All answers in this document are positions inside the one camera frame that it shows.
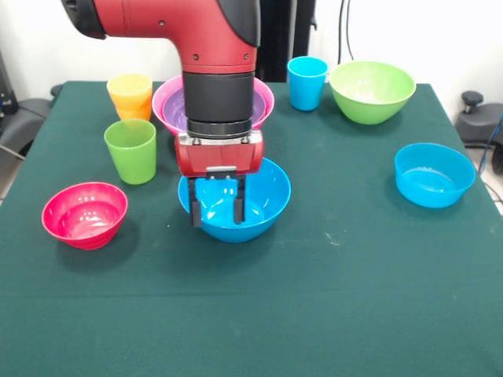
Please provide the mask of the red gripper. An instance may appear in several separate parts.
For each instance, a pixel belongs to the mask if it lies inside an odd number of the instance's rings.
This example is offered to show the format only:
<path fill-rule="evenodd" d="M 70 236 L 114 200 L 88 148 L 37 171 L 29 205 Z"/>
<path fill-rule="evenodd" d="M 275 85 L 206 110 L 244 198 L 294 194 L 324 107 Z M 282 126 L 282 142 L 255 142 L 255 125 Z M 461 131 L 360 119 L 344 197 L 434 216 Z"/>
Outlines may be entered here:
<path fill-rule="evenodd" d="M 264 157 L 264 139 L 261 131 L 232 139 L 204 139 L 179 133 L 175 137 L 176 160 L 180 172 L 188 177 L 189 214 L 193 227 L 201 226 L 200 201 L 196 197 L 196 178 L 220 173 L 237 176 L 237 194 L 234 199 L 234 222 L 245 220 L 246 176 L 256 173 Z"/>

